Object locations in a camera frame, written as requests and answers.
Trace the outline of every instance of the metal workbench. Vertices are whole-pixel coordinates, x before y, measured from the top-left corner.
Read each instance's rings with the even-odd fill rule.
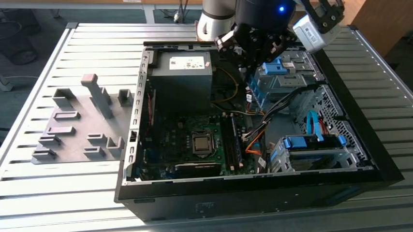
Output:
[[[30,232],[413,230],[413,95],[359,32],[348,28],[324,51],[406,178],[391,187],[331,208],[144,224],[113,202],[117,161],[32,165],[54,89],[69,87],[74,94],[85,93],[81,75],[96,73],[108,93],[125,88],[133,92],[147,40],[195,40],[195,27],[78,24],[65,29],[0,149],[0,228]]]

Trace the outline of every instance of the case label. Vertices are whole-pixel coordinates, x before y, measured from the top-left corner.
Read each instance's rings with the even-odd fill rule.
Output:
[[[204,57],[171,57],[168,59],[169,70],[204,69]]]
[[[266,167],[266,162],[264,162],[263,158],[259,157],[258,163],[259,163],[259,165],[260,165],[263,168]]]
[[[308,28],[304,28],[304,33],[307,33],[307,36],[308,36],[308,38],[310,38],[310,41],[315,44],[316,38],[315,38],[315,36],[312,35],[311,30],[310,30]]]

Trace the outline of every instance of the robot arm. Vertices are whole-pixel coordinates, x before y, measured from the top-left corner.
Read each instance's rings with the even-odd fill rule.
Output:
[[[307,15],[292,31],[287,24],[295,1],[303,4]],[[314,9],[308,0],[238,0],[232,30],[215,39],[220,54],[242,73],[251,73],[263,62],[271,62],[280,55],[296,38],[308,52],[319,50],[339,33],[343,5],[340,0],[335,1],[336,4],[330,5],[327,0],[319,0],[320,6]]]

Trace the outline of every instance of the gray 3d printed part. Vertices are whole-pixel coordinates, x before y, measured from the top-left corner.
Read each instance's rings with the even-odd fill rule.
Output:
[[[33,151],[32,156],[37,160],[52,160],[56,157],[56,153],[50,149],[37,149]]]
[[[74,95],[69,88],[58,88],[54,91],[54,94],[52,96],[52,99],[58,106],[58,108],[72,108],[70,99],[74,99]]]
[[[117,99],[120,106],[132,106],[133,104],[133,96],[128,89],[120,89],[117,93]]]
[[[101,116],[99,109],[95,107],[93,102],[89,99],[89,94],[76,95],[76,99],[69,100],[70,105],[80,114],[78,119],[56,120],[53,117],[49,118],[46,129],[57,127],[73,127],[76,131],[74,134],[57,134],[57,137],[61,140],[60,145],[44,146],[42,144],[37,144],[37,149],[42,149],[44,147],[50,148],[58,155],[54,159],[49,160],[37,160],[36,158],[32,158],[33,164],[119,160],[119,157],[115,157],[109,150],[105,148],[105,142],[99,144],[105,153],[103,158],[88,159],[82,154],[84,147],[95,146],[91,145],[89,141],[87,140],[89,133],[101,133],[107,138],[113,138],[115,142],[117,142],[116,140],[119,137],[121,137],[124,141],[127,140],[132,108],[120,106],[117,90],[115,93],[108,92],[108,94],[111,98],[111,110],[113,114],[111,119],[105,119]],[[56,107],[52,115],[65,112],[69,111],[64,111]]]
[[[104,118],[112,118],[113,114],[108,104],[108,94],[105,90],[101,90],[99,88],[96,74],[84,74],[80,83],[84,87],[88,88],[91,96],[93,98],[93,102]]]
[[[50,127],[46,134],[74,134],[74,127]]]
[[[82,154],[91,160],[101,159],[105,156],[104,151],[101,147],[99,146],[89,146],[89,147],[82,148]]]
[[[40,137],[38,139],[38,143],[44,146],[58,146],[60,145],[61,140],[58,139],[58,137],[53,134],[53,135],[44,135]]]
[[[53,113],[53,119],[56,121],[58,120],[73,120],[73,119],[78,119],[80,118],[80,114],[77,111],[65,111],[65,112],[56,112]]]
[[[123,141],[121,137],[119,137],[119,139],[117,139],[117,145],[112,141],[112,138],[108,138],[105,148],[107,148],[107,150],[109,151],[109,153],[112,154],[113,157],[120,157],[123,147],[124,147],[124,141]]]
[[[89,141],[91,145],[105,145],[108,138],[103,133],[88,133],[87,140]]]

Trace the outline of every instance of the gray block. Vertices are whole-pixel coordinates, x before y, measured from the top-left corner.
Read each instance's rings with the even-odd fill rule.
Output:
[[[44,147],[58,146],[60,143],[61,143],[61,140],[58,139],[58,137],[54,134],[53,135],[44,135],[44,136],[40,137],[38,143]]]
[[[108,138],[103,133],[88,133],[87,140],[93,146],[96,146],[96,145],[104,145]]]
[[[37,149],[32,154],[37,160],[52,160],[56,158],[56,153],[50,149]]]
[[[56,112],[53,114],[53,119],[56,121],[80,119],[80,114],[77,111]]]
[[[93,102],[101,112],[104,118],[112,118],[113,114],[108,104],[108,95],[105,89],[100,89],[97,85],[97,76],[96,74],[84,74],[81,81],[81,85],[88,88],[91,92],[91,96],[93,98]]]
[[[46,130],[46,134],[74,134],[76,130],[73,127],[50,127]]]
[[[124,148],[124,141],[123,138],[119,137],[117,139],[117,145],[115,144],[115,142],[112,141],[111,138],[108,138],[108,142],[105,144],[105,148],[109,151],[109,153],[112,154],[113,157],[119,158],[120,154],[121,154],[121,150]]]
[[[117,93],[117,99],[121,107],[133,105],[133,96],[131,90],[120,89]]]
[[[101,147],[99,147],[99,146],[88,146],[88,147],[82,148],[82,154],[91,160],[101,159],[105,156],[104,151],[103,151]]]
[[[54,94],[52,96],[52,99],[56,102],[58,108],[72,108],[69,100],[74,98],[76,97],[69,88],[56,89]]]

